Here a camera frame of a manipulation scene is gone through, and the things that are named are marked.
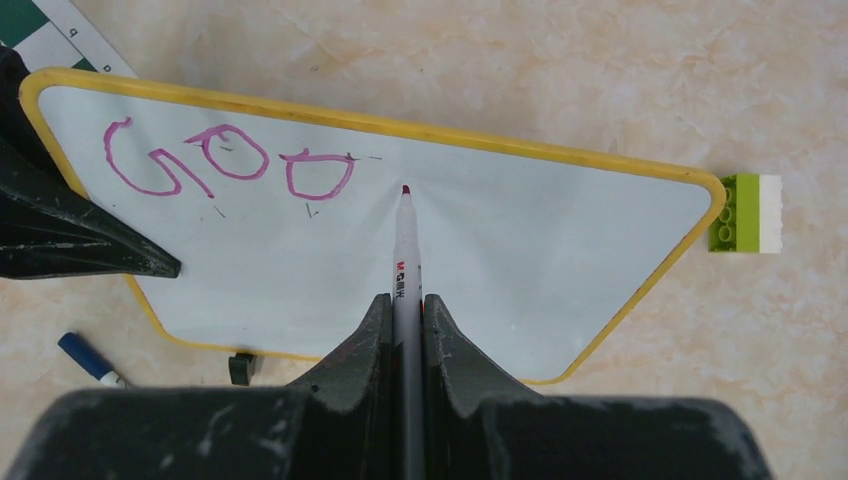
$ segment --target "blue marker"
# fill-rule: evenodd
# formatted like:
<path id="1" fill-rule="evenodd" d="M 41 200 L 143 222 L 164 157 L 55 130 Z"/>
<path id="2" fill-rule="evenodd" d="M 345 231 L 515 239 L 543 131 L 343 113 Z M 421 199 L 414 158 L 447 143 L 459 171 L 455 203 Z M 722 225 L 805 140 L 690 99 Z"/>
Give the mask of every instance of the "blue marker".
<path id="1" fill-rule="evenodd" d="M 107 387 L 128 388 L 127 383 L 115 373 L 112 365 L 76 333 L 68 332 L 62 335 L 59 346 L 98 382 Z"/>

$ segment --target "small black object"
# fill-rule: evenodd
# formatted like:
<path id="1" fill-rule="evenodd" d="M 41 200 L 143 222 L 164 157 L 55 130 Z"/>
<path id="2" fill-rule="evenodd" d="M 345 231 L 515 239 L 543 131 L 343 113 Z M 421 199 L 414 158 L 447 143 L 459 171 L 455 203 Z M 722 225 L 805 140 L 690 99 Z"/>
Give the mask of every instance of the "small black object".
<path id="1" fill-rule="evenodd" d="M 256 355 L 237 353 L 229 358 L 230 381 L 233 385 L 247 387 L 256 371 Z"/>
<path id="2" fill-rule="evenodd" d="M 285 387 L 66 395 L 7 478 L 398 478 L 391 322 L 391 298 L 378 295 L 350 337 Z M 545 397 L 465 338 L 437 295 L 423 322 L 422 478 L 771 478 L 719 402 Z"/>
<path id="3" fill-rule="evenodd" d="M 176 277 L 179 260 L 68 188 L 18 101 L 28 73 L 0 46 L 0 276 Z"/>

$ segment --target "handwritten text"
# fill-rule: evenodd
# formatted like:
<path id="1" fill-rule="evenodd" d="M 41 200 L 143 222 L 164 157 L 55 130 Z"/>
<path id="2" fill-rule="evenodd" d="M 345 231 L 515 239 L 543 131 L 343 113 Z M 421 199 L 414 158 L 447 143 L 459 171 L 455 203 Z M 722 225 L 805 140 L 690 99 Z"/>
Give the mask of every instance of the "handwritten text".
<path id="1" fill-rule="evenodd" d="M 143 193 L 145 195 L 154 195 L 159 197 L 167 197 L 171 195 L 179 195 L 182 192 L 183 186 L 177 176 L 174 174 L 174 171 L 168 166 L 167 162 L 170 162 L 174 166 L 176 166 L 179 170 L 188 176 L 209 198 L 215 198 L 215 194 L 209 188 L 203 180 L 200 179 L 191 169 L 189 169 L 182 161 L 180 161 L 176 156 L 165 150 L 164 148 L 156 148 L 151 150 L 147 156 L 153 160 L 159 168 L 168 176 L 171 183 L 173 183 L 173 188 L 165 189 L 161 191 L 156 190 L 148 190 L 146 188 L 142 188 L 133 181 L 128 178 L 115 164 L 114 154 L 112 153 L 112 142 L 115 134 L 122 129 L 128 129 L 132 127 L 133 120 L 131 117 L 127 117 L 124 121 L 120 122 L 112 122 L 111 125 L 106 129 L 106 132 L 103 134 L 103 148 L 106 151 L 106 163 L 112 168 L 112 170 L 126 183 L 130 188 L 136 190 L 137 192 Z M 244 142 L 253 149 L 261 160 L 259 166 L 252 171 L 252 173 L 236 173 L 230 170 L 225 169 L 221 162 L 215 158 L 215 155 L 212 154 L 211 141 L 213 138 L 218 138 L 223 142 L 229 142 L 230 140 L 227 138 L 227 135 L 237 135 L 241 137 Z M 268 155 L 268 152 L 265 151 L 258 143 L 256 143 L 250 136 L 241 130 L 238 127 L 235 127 L 230 124 L 221 124 L 215 127 L 207 128 L 206 130 L 189 137 L 184 140 L 183 143 L 188 144 L 197 144 L 199 143 L 199 147 L 203 152 L 203 156 L 206 158 L 206 161 L 212 165 L 215 170 L 218 171 L 221 175 L 224 175 L 229 178 L 234 178 L 237 180 L 258 180 L 265 175 L 265 172 L 268 170 L 268 167 L 271 164 L 271 158 Z M 221 147 L 224 150 L 232 151 L 230 148 Z M 279 154 L 279 157 L 285 161 L 286 163 L 286 187 L 289 192 L 295 197 L 304 198 L 307 200 L 329 200 L 334 198 L 342 189 L 347 185 L 348 180 L 350 180 L 350 176 L 353 174 L 354 167 L 354 159 L 348 154 L 346 156 L 343 155 L 310 155 L 309 149 L 304 148 L 302 152 L 296 155 L 283 155 Z M 308 193 L 299 192 L 295 186 L 294 181 L 294 166 L 299 162 L 342 162 L 345 164 L 345 171 L 342 175 L 341 180 L 327 193 L 322 195 L 313 195 Z"/>

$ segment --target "marker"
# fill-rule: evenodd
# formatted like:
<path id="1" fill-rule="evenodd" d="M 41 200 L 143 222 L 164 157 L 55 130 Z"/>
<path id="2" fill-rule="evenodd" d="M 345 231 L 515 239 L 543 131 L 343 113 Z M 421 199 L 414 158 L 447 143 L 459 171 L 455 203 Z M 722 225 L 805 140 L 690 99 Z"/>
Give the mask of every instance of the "marker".
<path id="1" fill-rule="evenodd" d="M 400 354 L 401 472 L 406 479 L 424 476 L 424 390 L 421 359 L 421 253 L 418 221 L 409 187 L 404 185 L 395 224 L 394 292 L 395 351 Z"/>
<path id="2" fill-rule="evenodd" d="M 98 382 L 107 387 L 128 388 L 127 383 L 115 373 L 112 365 L 76 333 L 68 332 L 62 335 L 59 346 Z"/>

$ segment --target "yellow whiteboard frame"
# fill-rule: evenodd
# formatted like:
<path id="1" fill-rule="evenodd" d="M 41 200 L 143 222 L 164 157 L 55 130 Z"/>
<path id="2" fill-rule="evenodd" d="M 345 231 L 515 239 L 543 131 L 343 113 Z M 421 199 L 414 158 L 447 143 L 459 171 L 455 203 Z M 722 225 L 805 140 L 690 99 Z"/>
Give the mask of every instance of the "yellow whiteboard frame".
<path id="1" fill-rule="evenodd" d="M 420 123 L 392 120 L 389 118 L 351 113 L 328 108 L 298 105 L 276 100 L 248 97 L 230 93 L 181 87 L 150 80 L 119 77 L 101 73 L 91 73 L 70 68 L 45 68 L 27 76 L 21 84 L 20 101 L 23 110 L 32 123 L 59 171 L 65 177 L 71 189 L 88 198 L 79 178 L 71 167 L 59 142 L 56 140 L 47 121 L 38 108 L 38 97 L 45 89 L 53 86 L 74 87 L 94 90 L 137 98 L 145 98 L 161 102 L 189 105 L 223 110 L 228 112 L 245 113 L 280 120 L 322 125 L 326 127 L 344 128 L 367 133 L 376 133 L 393 137 L 421 140 L 425 142 L 452 145 L 456 147 L 473 148 L 488 152 L 504 153 L 552 162 L 577 165 L 581 167 L 609 170 L 644 177 L 652 177 L 674 182 L 698 185 L 710 193 L 710 207 L 692 230 L 686 234 L 660 263 L 656 270 L 645 280 L 632 297 L 621 307 L 604 328 L 592 339 L 589 345 L 558 377 L 549 380 L 522 380 L 530 385 L 546 385 L 560 382 L 571 375 L 598 345 L 617 327 L 625 315 L 645 296 L 657 281 L 668 271 L 678 258 L 695 240 L 704 233 L 710 223 L 718 216 L 725 202 L 725 190 L 719 179 L 705 170 L 669 165 L 648 160 L 637 160 L 617 155 L 591 152 L 575 148 L 560 147 L 544 143 L 499 137 L 483 133 L 470 132 L 454 128 L 437 127 Z M 169 334 L 162 327 L 147 297 L 132 275 L 125 275 L 127 283 L 147 313 L 153 327 L 162 336 L 181 345 L 216 350 L 236 351 L 234 348 L 222 345 L 188 342 Z M 254 352 L 259 355 L 273 355 L 296 360 L 318 361 L 321 357 L 295 355 L 282 352 Z"/>

